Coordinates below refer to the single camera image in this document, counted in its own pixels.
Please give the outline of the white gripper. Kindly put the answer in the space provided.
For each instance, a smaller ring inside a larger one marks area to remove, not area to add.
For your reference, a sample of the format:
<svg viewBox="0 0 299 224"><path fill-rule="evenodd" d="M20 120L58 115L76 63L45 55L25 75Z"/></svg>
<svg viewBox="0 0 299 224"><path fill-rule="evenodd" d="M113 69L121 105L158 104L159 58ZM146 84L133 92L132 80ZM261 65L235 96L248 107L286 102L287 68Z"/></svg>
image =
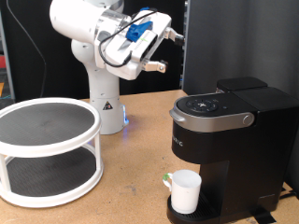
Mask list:
<svg viewBox="0 0 299 224"><path fill-rule="evenodd" d="M113 34L98 39L97 65L127 80L138 77L141 71L165 73L168 62L152 61L150 58L164 39L183 45L185 37L170 27L171 18L153 9L140 10L130 21Z"/></svg>

